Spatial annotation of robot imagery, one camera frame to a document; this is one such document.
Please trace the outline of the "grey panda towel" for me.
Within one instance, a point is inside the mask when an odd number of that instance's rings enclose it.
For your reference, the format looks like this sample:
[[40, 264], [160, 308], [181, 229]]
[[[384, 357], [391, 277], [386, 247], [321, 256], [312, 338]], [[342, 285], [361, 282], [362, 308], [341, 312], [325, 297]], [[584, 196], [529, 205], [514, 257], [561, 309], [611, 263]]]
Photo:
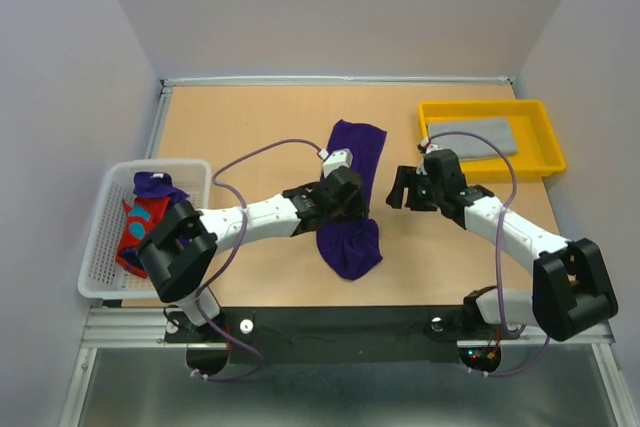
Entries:
[[428, 137], [456, 131], [435, 139], [442, 149], [450, 149], [461, 160], [496, 158], [498, 152], [478, 136], [493, 144], [506, 155], [518, 152], [511, 125], [506, 117], [488, 117], [472, 120], [438, 121], [427, 124]]

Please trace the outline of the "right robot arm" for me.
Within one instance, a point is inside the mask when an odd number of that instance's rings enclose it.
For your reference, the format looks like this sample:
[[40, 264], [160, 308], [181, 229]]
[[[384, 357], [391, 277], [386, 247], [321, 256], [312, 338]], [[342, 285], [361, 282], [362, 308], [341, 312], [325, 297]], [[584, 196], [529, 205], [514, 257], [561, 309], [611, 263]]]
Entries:
[[562, 342], [619, 312], [595, 242], [553, 234], [512, 211], [485, 187], [469, 185], [457, 155], [449, 149], [425, 152], [416, 167], [398, 167], [386, 202], [394, 209], [440, 212], [493, 242], [498, 254], [507, 254], [531, 275], [529, 290], [493, 286], [465, 298], [460, 325], [472, 337], [506, 324], [537, 326]]

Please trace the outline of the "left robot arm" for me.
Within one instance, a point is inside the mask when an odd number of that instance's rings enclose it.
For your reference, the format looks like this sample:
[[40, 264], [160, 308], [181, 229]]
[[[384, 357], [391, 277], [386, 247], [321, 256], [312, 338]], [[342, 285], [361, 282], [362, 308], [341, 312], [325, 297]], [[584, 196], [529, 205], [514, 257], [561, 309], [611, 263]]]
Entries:
[[215, 255], [368, 214], [360, 175], [339, 167], [318, 182], [245, 207], [197, 210], [188, 201], [178, 203], [140, 241], [136, 252], [161, 302], [178, 306], [191, 333], [210, 341], [221, 333], [223, 318], [217, 299], [201, 285]]

